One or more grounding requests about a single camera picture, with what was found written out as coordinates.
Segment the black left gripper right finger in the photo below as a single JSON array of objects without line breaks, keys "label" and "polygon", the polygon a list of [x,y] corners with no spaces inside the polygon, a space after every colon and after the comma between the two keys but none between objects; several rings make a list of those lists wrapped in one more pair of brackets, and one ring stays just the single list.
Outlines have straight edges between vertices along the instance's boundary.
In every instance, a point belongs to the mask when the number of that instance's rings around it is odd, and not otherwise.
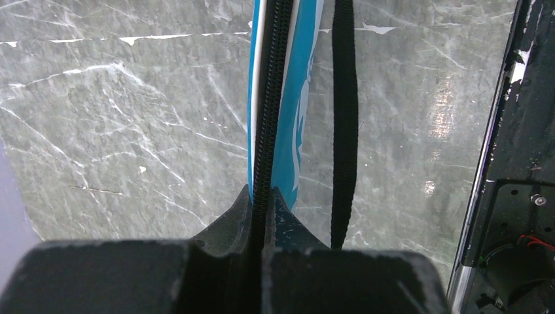
[{"label": "black left gripper right finger", "polygon": [[449,313],[433,263],[413,251],[332,250],[269,199],[261,266],[263,313]]}]

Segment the blue racket bag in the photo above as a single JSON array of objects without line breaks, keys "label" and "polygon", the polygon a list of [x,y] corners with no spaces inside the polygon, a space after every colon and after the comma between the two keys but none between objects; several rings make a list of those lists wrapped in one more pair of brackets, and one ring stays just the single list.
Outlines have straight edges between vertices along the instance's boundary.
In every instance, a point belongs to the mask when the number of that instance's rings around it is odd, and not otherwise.
[{"label": "blue racket bag", "polygon": [[[247,187],[255,245],[278,217],[293,218],[322,1],[255,1],[247,89]],[[343,247],[357,180],[359,100],[351,1],[332,19],[331,248]]]}]

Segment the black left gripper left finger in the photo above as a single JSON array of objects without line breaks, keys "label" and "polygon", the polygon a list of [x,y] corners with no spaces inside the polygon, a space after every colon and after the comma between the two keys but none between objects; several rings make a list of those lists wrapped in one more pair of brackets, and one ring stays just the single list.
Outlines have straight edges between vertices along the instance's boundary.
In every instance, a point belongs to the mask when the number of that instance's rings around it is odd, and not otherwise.
[{"label": "black left gripper left finger", "polygon": [[1,295],[2,313],[252,313],[251,200],[190,239],[59,240],[38,244]]}]

